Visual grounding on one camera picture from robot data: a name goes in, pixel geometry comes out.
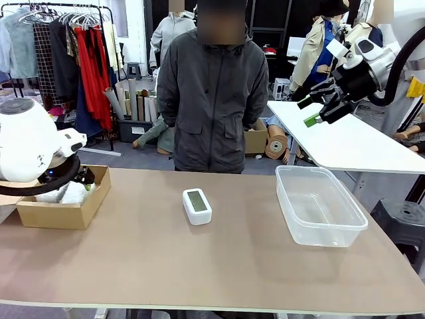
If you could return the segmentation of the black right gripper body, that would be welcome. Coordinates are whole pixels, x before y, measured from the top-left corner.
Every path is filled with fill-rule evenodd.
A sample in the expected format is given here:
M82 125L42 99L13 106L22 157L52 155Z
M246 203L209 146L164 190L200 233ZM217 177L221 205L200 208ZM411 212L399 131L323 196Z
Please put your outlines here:
M350 69L341 65L331 75L337 87L332 95L332 102L358 102L380 88L378 80L365 61Z

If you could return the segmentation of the bubble clock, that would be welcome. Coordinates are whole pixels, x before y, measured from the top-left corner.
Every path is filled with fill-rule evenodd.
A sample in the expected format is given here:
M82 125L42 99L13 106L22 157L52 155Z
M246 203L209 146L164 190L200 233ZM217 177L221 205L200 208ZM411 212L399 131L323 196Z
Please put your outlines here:
M35 196L36 202L40 203L60 203L64 194L67 190L67 185L60 187L59 189L55 189L53 191L49 191L47 193L39 194Z
M71 181L60 200L61 204L82 204L96 189L96 184L82 184Z

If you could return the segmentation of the white digital clock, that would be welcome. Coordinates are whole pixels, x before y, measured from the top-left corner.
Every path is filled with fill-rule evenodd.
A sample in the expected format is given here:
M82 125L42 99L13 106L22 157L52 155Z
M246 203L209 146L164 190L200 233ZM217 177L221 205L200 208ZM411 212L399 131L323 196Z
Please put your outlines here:
M183 207L191 225L206 225L212 220L212 208L200 188L184 190Z

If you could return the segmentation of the white side table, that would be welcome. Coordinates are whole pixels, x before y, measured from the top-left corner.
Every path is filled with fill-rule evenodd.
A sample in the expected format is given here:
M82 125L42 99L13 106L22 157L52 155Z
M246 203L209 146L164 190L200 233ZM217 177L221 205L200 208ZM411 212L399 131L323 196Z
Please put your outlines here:
M298 148L319 167L332 171L357 171L353 195L360 198L370 173L425 175L425 159L351 114L333 124L307 127L308 117L322 105L313 103L299 109L295 102L268 101L268 107L292 137L289 165Z

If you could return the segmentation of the black tripod stand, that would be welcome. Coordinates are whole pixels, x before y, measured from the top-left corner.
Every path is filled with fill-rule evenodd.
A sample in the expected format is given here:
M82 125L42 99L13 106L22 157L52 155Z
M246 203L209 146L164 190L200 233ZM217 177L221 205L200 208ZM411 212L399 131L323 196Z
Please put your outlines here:
M352 27L350 24L346 23L333 23L333 33L335 35L335 40L337 40L339 43L344 44L345 43L345 37L350 33Z

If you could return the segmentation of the mannequin yellow top grey trousers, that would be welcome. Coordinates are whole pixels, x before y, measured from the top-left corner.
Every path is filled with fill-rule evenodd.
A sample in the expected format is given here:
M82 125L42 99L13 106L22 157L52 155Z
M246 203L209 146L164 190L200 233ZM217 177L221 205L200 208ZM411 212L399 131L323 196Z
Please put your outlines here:
M422 94L414 96L409 94L412 83L423 87ZM425 121L425 82L418 80L415 74L402 76L394 100L386 107L381 132L393 137L405 122L409 126L418 116Z

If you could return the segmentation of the white board panel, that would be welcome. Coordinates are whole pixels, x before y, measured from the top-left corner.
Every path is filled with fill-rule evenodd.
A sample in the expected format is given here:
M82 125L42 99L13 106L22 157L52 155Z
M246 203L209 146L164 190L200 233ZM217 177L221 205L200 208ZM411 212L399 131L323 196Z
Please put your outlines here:
M305 38L290 37L286 56L298 58L301 54L301 50L302 50L304 42L305 42Z

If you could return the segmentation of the navy hanging garment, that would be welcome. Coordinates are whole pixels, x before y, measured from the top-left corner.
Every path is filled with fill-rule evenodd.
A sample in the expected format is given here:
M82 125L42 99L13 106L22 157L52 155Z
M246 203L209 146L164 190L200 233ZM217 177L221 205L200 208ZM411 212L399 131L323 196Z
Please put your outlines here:
M86 134L87 138L98 136L104 131L99 121L88 111L81 75L78 83L75 128L78 132Z

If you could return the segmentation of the brown paper spool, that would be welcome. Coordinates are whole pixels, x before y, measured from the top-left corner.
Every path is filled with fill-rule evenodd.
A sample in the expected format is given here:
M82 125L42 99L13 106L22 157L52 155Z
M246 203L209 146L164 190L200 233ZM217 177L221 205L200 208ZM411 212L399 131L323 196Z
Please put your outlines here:
M288 137L277 125L268 126L265 154L273 160L284 160L288 151Z

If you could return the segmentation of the cardboard box on floor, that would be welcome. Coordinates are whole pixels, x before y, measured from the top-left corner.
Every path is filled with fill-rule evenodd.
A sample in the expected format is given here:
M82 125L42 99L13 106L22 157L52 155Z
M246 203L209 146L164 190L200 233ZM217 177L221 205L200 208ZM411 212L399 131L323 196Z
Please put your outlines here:
M268 130L261 118L257 119L253 128L244 133L245 154L260 155L264 153L268 137Z

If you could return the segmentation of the black bucket hat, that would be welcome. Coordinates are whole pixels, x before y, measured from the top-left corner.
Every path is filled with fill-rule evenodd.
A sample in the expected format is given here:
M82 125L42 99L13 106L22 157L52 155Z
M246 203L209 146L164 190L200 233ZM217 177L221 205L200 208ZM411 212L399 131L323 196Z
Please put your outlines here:
M349 11L349 2L347 0L320 0L318 15L324 17L335 17L344 15Z

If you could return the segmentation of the child mannequin green hoodie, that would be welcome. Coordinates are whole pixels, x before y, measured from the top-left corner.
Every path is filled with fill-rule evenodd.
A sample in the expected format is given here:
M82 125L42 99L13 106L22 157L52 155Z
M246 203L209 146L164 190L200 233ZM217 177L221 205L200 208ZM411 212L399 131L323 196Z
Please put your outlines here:
M160 154L172 154L175 145L174 129L170 128L164 121L162 115L153 122L152 127L133 141L134 149L143 148L146 143L157 139L157 152Z

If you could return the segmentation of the person in grey jacket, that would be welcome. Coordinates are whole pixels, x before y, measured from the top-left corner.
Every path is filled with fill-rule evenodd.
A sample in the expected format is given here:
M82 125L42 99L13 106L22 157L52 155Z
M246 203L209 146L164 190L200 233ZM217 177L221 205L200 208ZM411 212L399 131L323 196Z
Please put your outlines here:
M242 173L246 142L268 101L269 69L246 30L247 0L198 0L197 26L160 66L157 103L175 133L177 171Z

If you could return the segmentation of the light blue fleece jacket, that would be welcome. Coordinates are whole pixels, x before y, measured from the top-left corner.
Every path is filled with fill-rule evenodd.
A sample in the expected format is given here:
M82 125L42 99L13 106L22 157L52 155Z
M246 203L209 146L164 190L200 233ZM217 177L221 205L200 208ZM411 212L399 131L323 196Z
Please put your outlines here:
M0 19L0 71L14 79L38 76L33 26L19 21L27 13L20 7Z

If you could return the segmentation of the person in light hoodie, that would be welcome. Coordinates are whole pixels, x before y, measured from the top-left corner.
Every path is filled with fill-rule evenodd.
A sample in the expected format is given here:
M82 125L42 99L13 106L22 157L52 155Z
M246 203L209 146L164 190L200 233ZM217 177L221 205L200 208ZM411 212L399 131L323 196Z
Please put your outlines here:
M163 63L169 45L173 40L195 28L195 14L190 11L169 12L154 30L150 40L149 68L158 68Z

